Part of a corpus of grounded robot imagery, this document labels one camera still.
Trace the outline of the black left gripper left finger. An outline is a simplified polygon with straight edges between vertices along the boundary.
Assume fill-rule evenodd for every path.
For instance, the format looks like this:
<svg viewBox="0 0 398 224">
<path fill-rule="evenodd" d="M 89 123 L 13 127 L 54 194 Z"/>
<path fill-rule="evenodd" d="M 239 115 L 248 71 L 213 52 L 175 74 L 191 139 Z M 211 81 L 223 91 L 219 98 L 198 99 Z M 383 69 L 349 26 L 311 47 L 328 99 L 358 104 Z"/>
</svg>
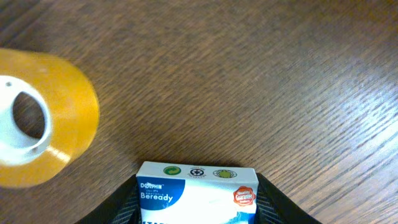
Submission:
<svg viewBox="0 0 398 224">
<path fill-rule="evenodd" d="M 105 201 L 76 224 L 140 224 L 139 189 L 136 176 L 131 176 Z"/>
</svg>

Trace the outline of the yellow adhesive tape roll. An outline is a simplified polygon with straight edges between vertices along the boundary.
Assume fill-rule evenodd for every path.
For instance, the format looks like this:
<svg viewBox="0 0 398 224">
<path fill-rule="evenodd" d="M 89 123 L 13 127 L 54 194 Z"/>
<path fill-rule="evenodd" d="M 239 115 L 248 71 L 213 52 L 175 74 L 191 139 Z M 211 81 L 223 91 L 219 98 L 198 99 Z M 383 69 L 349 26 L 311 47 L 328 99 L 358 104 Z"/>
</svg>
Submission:
<svg viewBox="0 0 398 224">
<path fill-rule="evenodd" d="M 12 109 L 21 93 L 43 111 L 41 138 L 16 124 Z M 93 85 L 72 63 L 46 53 L 1 49 L 1 187 L 50 180 L 89 148 L 99 118 Z"/>
</svg>

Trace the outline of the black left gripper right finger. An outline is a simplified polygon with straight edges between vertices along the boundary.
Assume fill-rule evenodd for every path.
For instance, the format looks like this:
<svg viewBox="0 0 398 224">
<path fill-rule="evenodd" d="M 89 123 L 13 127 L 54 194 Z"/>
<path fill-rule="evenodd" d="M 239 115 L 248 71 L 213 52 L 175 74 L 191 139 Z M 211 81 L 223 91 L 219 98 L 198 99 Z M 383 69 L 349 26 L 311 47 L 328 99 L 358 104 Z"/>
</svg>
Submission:
<svg viewBox="0 0 398 224">
<path fill-rule="evenodd" d="M 302 210 L 262 174 L 257 173 L 255 224 L 322 224 Z"/>
</svg>

